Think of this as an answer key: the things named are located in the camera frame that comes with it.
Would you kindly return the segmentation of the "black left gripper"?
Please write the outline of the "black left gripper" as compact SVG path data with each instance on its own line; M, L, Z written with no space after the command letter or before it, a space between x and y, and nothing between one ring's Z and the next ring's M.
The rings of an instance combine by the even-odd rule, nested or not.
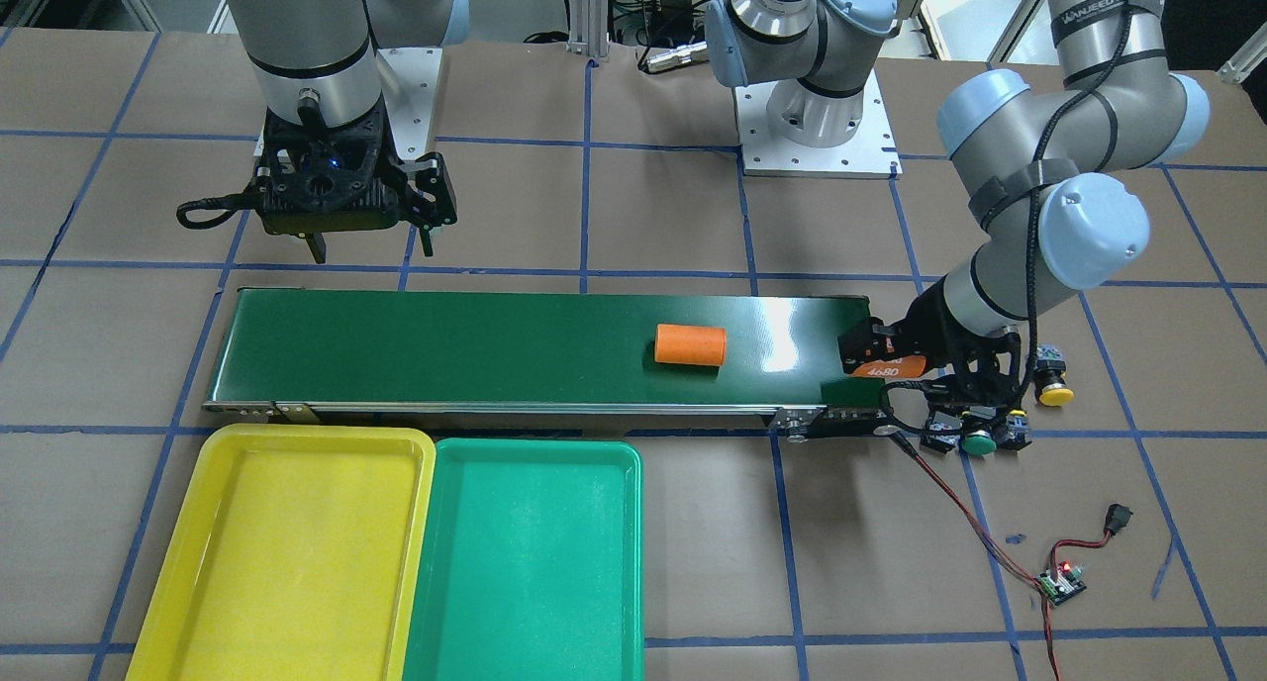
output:
M903 320L851 325L836 340L843 373L860 375L873 361L897 355L922 355L927 369L949 368L946 402L1014 407L1022 399L1022 354L1015 331L986 337L964 328L946 306L944 289L931 287L914 299Z

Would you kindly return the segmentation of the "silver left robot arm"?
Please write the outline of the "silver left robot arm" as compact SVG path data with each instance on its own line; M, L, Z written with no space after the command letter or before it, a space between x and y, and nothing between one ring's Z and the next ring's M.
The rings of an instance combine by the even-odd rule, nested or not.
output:
M1164 0L1048 0L1063 68L1036 93L990 68L946 96L936 126L987 240L911 303L837 339L849 375L949 369L938 397L1006 407L1039 378L1014 327L1104 284L1149 243L1143 203L1114 172L1181 156L1207 131L1207 93L1171 71ZM867 81L897 28L897 0L710 0L704 37L732 88L742 153L810 170L868 127Z

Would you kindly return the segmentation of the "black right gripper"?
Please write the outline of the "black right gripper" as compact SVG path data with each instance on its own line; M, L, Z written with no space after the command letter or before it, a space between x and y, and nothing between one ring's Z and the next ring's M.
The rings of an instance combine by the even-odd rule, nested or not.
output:
M402 167L403 176L385 152L383 101L319 137L269 110L262 134L270 175L264 191L280 199L269 226L272 235L305 235L315 264L329 257L322 232L392 230L404 219L417 227L424 257L432 257L432 231L457 222L443 153L424 153Z

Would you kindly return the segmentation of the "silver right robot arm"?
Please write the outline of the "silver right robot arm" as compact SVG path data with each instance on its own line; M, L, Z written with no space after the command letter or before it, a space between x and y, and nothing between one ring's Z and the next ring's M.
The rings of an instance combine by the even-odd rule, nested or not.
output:
M326 263L326 235L457 222L432 147L442 49L469 29L469 0L226 0L266 101L239 193L177 207L186 230L253 212Z

